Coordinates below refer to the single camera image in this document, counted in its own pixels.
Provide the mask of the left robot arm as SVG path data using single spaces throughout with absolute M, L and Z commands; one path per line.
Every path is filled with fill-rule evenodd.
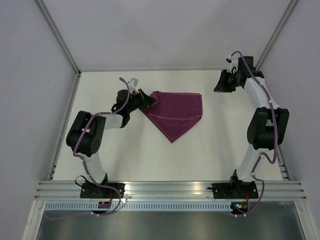
M 92 185 L 91 191 L 98 198 L 104 198 L 109 193 L 108 175 L 99 156 L 104 131 L 124 128 L 133 111 L 147 109 L 155 103 L 156 99 L 141 89 L 133 92 L 123 89 L 118 91 L 110 112 L 78 112 L 67 134 L 66 144 L 71 148 L 73 156 L 81 160 L 85 180 Z

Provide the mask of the purple cloth napkin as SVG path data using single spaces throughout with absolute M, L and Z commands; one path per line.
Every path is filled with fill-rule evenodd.
M 199 93 L 154 91 L 150 96 L 156 102 L 141 112 L 171 143 L 202 118 L 203 101 Z

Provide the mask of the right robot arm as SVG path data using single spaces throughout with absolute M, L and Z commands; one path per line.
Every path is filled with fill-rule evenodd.
M 232 93 L 241 87 L 248 94 L 255 112 L 247 129 L 248 149 L 240 166 L 234 170 L 228 183 L 212 185 L 214 197 L 243 198 L 248 194 L 258 198 L 255 173 L 261 160 L 271 165 L 277 161 L 278 147 L 282 144 L 289 120 L 289 110 L 281 108 L 272 98 L 266 86 L 265 76 L 254 67 L 252 56 L 226 59 L 229 66 L 221 71 L 214 88 L 216 93 Z

